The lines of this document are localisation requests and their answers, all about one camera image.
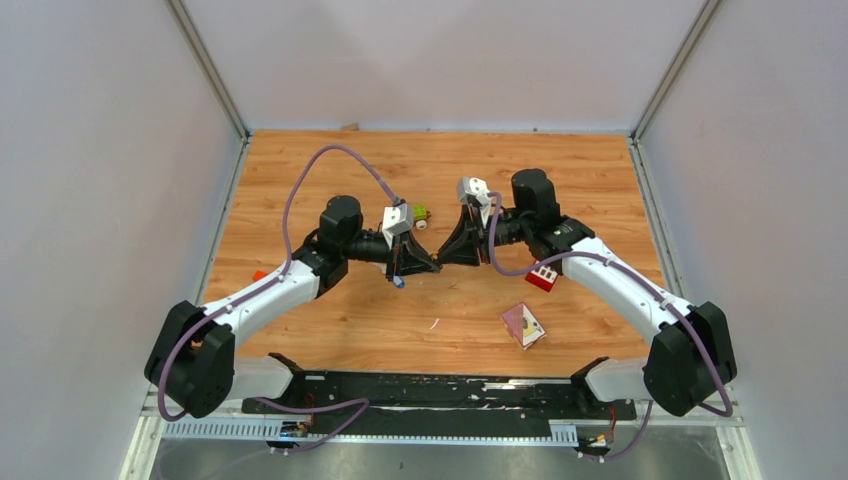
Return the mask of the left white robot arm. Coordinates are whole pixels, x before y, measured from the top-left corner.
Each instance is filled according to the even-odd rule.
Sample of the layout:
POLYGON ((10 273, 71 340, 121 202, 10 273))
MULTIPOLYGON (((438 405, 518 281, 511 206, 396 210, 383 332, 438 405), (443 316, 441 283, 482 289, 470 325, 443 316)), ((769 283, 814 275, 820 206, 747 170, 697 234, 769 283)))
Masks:
POLYGON ((267 397, 283 413, 298 411, 306 386, 275 358, 239 358, 237 350, 286 312, 320 298, 348 273, 352 261, 380 266, 385 278, 440 271, 415 240, 413 207, 401 201, 385 208, 377 230, 363 226, 359 201, 339 195, 327 202, 313 230, 280 267, 244 289, 196 306, 184 300, 167 313, 143 370, 159 402, 171 399, 175 421, 202 418, 228 401, 267 397))

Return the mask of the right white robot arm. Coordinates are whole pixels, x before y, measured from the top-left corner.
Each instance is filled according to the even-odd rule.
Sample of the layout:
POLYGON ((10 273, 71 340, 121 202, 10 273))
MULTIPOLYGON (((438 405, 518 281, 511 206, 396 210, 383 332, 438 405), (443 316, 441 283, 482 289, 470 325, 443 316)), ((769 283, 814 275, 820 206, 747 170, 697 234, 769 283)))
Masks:
POLYGON ((476 177, 457 185, 460 219, 436 253, 439 264, 491 265, 504 276, 544 267, 585 287, 623 317, 649 347, 644 359, 601 359, 571 390, 596 417, 614 400, 650 400, 683 417, 695 408, 730 418, 728 384, 738 374, 725 313, 658 286, 616 255, 582 221, 562 213, 553 182, 538 168, 511 178, 514 204, 476 177))

